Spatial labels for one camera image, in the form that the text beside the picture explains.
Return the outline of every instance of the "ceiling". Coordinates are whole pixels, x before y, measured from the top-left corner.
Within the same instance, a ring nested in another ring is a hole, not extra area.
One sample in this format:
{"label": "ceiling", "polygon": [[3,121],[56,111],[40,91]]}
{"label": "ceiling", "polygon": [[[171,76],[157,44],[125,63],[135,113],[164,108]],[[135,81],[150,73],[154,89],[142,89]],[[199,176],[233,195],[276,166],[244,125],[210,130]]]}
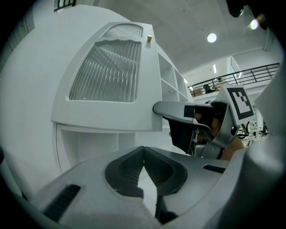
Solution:
{"label": "ceiling", "polygon": [[[181,73],[265,43],[265,32],[247,28],[253,16],[245,9],[233,18],[225,0],[101,0],[130,21],[153,25],[157,43]],[[209,33],[217,41],[208,43]]]}
{"label": "ceiling", "polygon": [[[230,58],[231,57],[216,60],[184,74],[183,77],[188,81],[187,86],[228,74],[231,64]],[[214,72],[213,64],[216,65],[217,73]]]}

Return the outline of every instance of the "ceiling light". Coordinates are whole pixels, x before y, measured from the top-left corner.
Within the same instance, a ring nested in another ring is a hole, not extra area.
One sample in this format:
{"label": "ceiling light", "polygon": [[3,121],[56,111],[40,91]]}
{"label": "ceiling light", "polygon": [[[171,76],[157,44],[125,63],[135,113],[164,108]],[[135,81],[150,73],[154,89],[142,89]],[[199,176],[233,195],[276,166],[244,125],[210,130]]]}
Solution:
{"label": "ceiling light", "polygon": [[215,64],[213,65],[213,68],[214,68],[214,72],[216,73],[216,65]]}
{"label": "ceiling light", "polygon": [[255,29],[257,29],[258,26],[259,26],[258,20],[257,20],[257,19],[253,19],[253,20],[251,21],[251,23],[250,23],[250,28],[251,28],[252,30],[255,30]]}
{"label": "ceiling light", "polygon": [[216,35],[215,34],[209,34],[207,35],[207,41],[210,43],[213,43],[216,41]]}

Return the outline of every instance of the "ribbed translucent panel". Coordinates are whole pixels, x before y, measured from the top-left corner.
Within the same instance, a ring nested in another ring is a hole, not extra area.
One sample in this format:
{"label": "ribbed translucent panel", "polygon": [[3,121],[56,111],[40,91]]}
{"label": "ribbed translucent panel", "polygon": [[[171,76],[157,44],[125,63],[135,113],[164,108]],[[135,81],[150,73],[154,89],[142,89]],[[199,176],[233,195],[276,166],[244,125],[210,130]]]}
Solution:
{"label": "ribbed translucent panel", "polygon": [[102,37],[141,38],[143,27],[134,24],[119,24],[111,27]]}
{"label": "ribbed translucent panel", "polygon": [[133,102],[140,53],[140,42],[96,42],[76,75],[70,100]]}

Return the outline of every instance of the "black slot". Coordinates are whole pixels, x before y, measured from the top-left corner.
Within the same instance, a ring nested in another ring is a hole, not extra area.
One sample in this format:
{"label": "black slot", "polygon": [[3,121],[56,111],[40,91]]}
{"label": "black slot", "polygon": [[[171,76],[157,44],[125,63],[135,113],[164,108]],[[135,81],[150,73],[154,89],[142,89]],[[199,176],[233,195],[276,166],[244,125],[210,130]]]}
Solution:
{"label": "black slot", "polygon": [[69,185],[54,199],[54,201],[45,209],[43,214],[51,220],[57,222],[68,206],[71,204],[75,196],[80,191],[77,185]]}
{"label": "black slot", "polygon": [[210,171],[213,171],[213,172],[220,173],[220,174],[223,174],[223,172],[225,171],[225,168],[217,167],[217,166],[214,166],[214,165],[205,165],[203,168],[206,169],[206,170],[210,170]]}

